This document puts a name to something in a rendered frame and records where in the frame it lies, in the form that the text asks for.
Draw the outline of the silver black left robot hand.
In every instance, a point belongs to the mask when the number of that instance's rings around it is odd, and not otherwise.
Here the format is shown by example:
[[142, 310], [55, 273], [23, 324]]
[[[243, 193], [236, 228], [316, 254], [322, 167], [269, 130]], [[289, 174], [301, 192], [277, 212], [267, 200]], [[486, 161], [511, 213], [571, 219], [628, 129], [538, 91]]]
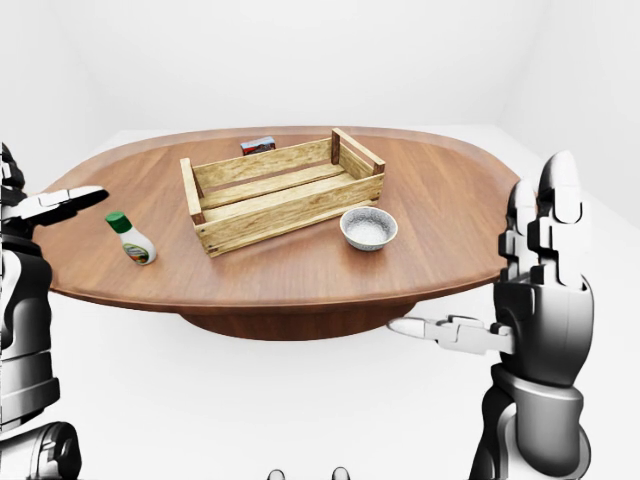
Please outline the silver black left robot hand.
[[4, 352], [16, 342], [17, 318], [29, 301], [36, 302], [36, 321], [50, 319], [48, 290], [52, 270], [33, 241], [34, 229], [67, 220], [78, 211], [103, 200], [109, 193], [101, 186], [82, 186], [27, 195], [25, 178], [9, 148], [2, 147], [0, 160], [2, 228], [2, 327]]

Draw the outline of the grey patterned bowl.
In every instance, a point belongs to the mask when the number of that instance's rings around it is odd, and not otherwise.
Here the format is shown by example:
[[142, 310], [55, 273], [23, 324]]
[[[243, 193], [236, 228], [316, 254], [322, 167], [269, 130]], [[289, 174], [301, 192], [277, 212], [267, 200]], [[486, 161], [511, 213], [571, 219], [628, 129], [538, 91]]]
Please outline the grey patterned bowl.
[[382, 249], [397, 235], [398, 225], [384, 210], [363, 206], [345, 212], [340, 218], [340, 229], [346, 241], [360, 251]]

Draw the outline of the small printed food box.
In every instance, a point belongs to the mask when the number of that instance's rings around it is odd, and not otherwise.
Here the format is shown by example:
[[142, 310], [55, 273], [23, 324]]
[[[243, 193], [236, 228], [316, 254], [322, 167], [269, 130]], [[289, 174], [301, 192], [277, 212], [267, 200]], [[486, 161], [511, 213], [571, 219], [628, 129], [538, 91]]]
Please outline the small printed food box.
[[276, 148], [275, 140], [272, 136], [265, 136], [259, 139], [245, 141], [240, 144], [244, 155], [262, 153]]

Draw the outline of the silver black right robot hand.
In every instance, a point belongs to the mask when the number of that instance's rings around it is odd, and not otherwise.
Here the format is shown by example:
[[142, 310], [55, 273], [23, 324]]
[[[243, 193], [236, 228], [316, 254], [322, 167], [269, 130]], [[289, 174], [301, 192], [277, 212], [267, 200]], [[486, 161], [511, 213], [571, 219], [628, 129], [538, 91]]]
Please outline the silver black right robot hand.
[[491, 326], [464, 316], [393, 319], [395, 333], [431, 340], [453, 351], [500, 352], [512, 374], [543, 385], [568, 387], [591, 345], [594, 300], [582, 274], [589, 244], [589, 208], [575, 159], [568, 151], [544, 165], [539, 185], [517, 182], [509, 196], [499, 254], [507, 265], [493, 289]]

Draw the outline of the wooden slat tray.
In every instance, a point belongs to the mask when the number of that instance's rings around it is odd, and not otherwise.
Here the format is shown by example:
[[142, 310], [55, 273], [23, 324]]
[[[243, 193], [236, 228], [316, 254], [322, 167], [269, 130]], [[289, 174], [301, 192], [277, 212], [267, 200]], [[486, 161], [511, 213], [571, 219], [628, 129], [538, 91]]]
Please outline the wooden slat tray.
[[339, 128], [330, 137], [195, 166], [180, 161], [194, 230], [222, 255], [369, 206], [385, 163]]

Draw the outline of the white green-capped salad dressing bottle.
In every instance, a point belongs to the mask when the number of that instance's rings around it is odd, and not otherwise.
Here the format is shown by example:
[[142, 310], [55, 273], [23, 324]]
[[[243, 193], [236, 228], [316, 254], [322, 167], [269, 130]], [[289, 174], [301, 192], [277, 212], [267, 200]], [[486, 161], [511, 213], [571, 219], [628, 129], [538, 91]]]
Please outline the white green-capped salad dressing bottle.
[[139, 232], [121, 211], [106, 215], [106, 222], [119, 235], [124, 252], [137, 264], [147, 265], [156, 258], [153, 243]]

